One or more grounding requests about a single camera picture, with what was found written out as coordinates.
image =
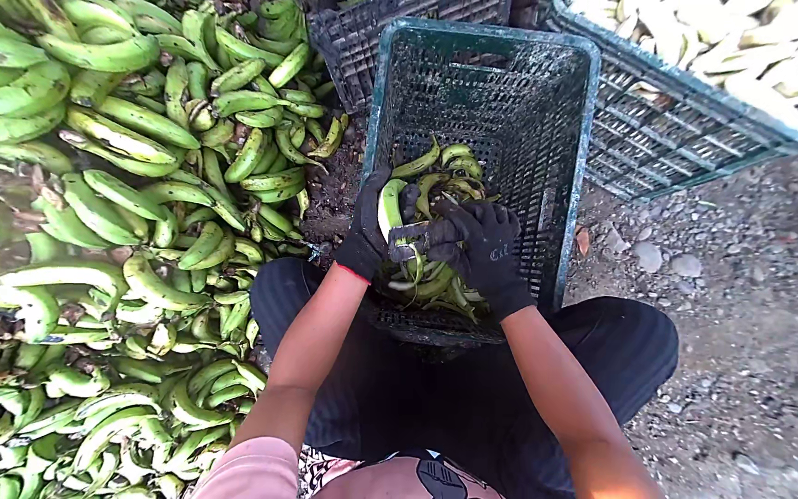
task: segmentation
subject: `work glove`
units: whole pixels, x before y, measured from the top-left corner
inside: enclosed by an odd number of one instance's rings
[[[371,279],[387,259],[388,249],[378,227],[378,197],[390,179],[388,165],[370,173],[359,188],[353,223],[343,244],[334,252],[334,261],[371,284]]]
[[[477,289],[499,322],[536,303],[513,255],[520,233],[513,211],[483,201],[463,205],[441,201],[435,211],[454,225],[463,244],[434,245],[427,257],[448,263],[467,286]]]

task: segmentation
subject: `plastic crate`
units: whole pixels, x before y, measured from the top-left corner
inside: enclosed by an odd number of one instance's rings
[[[647,201],[798,153],[798,130],[665,64],[636,44],[541,0],[538,28],[593,40],[602,51],[587,178],[627,200]],[[654,102],[629,88],[644,81]]]
[[[345,11],[328,9],[308,16],[310,41],[326,58],[350,115],[365,111],[374,89],[381,31],[398,17],[505,25],[510,0],[367,0]]]
[[[589,40],[538,31],[400,18],[384,29],[363,175],[463,142],[490,193],[520,218],[515,253],[533,296],[562,305],[599,75]],[[373,322],[431,345],[504,341],[494,323],[376,300]]]

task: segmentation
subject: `pink shirt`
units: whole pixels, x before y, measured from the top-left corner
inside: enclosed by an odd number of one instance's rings
[[[297,465],[297,455],[288,442],[275,437],[251,438],[231,448],[215,462],[199,482],[193,499],[295,499]],[[403,456],[357,469],[359,465],[360,462],[342,461],[333,466],[323,478],[324,485],[313,497],[431,499],[444,495],[503,499],[493,488],[448,463],[442,467],[437,462]],[[441,487],[457,490],[448,494]]]

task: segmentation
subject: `black pants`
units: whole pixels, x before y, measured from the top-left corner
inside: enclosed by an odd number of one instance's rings
[[[323,276],[295,258],[260,268],[252,309],[270,355]],[[676,328],[648,304],[593,298],[563,308],[548,321],[620,424],[677,366]],[[506,344],[427,364],[356,321],[316,394],[305,442],[329,456],[354,460],[409,448],[435,450],[508,499],[572,490],[559,443],[528,398]]]

